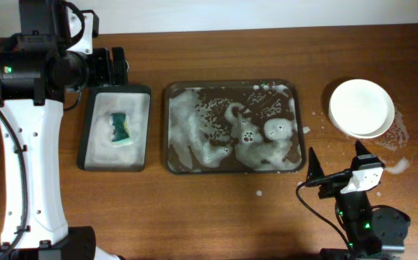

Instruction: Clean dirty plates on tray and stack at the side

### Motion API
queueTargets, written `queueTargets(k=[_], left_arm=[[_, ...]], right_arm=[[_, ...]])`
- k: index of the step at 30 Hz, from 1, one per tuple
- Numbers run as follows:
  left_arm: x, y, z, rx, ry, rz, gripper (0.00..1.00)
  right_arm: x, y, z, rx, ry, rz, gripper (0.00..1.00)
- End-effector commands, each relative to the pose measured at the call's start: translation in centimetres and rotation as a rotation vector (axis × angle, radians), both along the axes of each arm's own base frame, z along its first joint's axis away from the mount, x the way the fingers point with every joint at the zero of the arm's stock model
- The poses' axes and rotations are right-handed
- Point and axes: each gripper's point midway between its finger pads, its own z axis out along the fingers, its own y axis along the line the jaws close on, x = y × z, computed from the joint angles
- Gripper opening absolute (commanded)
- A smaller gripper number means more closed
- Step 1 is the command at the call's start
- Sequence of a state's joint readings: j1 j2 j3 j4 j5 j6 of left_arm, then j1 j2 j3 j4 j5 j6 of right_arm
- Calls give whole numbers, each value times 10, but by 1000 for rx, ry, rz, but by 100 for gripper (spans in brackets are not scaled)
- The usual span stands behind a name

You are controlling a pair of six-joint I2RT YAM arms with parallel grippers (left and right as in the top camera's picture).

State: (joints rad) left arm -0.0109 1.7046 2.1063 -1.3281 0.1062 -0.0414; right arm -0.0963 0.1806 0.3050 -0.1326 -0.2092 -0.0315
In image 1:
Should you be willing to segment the cream white plate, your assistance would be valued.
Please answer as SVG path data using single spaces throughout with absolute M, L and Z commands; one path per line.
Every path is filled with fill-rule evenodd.
M 366 79 L 351 79 L 332 92 L 328 117 L 344 134 L 373 139 L 390 129 L 395 119 L 395 106 L 380 85 Z

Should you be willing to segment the green yellow sponge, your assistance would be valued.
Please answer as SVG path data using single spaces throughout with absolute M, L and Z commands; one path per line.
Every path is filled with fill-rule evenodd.
M 111 143 L 114 146 L 131 144 L 131 134 L 128 127 L 128 116 L 125 113 L 111 113 L 110 125 L 113 127 Z

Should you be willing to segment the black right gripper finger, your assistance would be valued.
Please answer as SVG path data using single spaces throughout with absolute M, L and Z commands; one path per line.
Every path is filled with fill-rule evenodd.
M 323 178 L 323 169 L 312 147 L 308 149 L 308 159 L 309 161 L 306 181 L 314 181 Z
M 367 148 L 361 143 L 360 140 L 357 140 L 354 144 L 356 156 L 352 159 L 352 169 L 353 170 L 362 170 L 369 168 L 374 164 L 375 156 L 373 153 L 369 152 Z

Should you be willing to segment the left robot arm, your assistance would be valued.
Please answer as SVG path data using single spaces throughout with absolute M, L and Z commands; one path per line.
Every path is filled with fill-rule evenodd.
M 92 227 L 66 221 L 58 141 L 66 93 L 126 82 L 123 51 L 93 48 L 98 16 L 68 1 L 20 1 L 19 18 L 20 32 L 0 42 L 0 259 L 109 259 Z

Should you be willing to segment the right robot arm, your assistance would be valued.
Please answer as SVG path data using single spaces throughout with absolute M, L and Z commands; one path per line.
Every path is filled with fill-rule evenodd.
M 385 164 L 360 142 L 349 168 L 325 175 L 313 150 L 304 186 L 318 187 L 320 199 L 334 199 L 339 226 L 332 225 L 346 244 L 345 249 L 323 248 L 321 259 L 399 259 L 405 251 L 411 218 L 387 205 L 372 205 L 367 192 L 379 183 Z

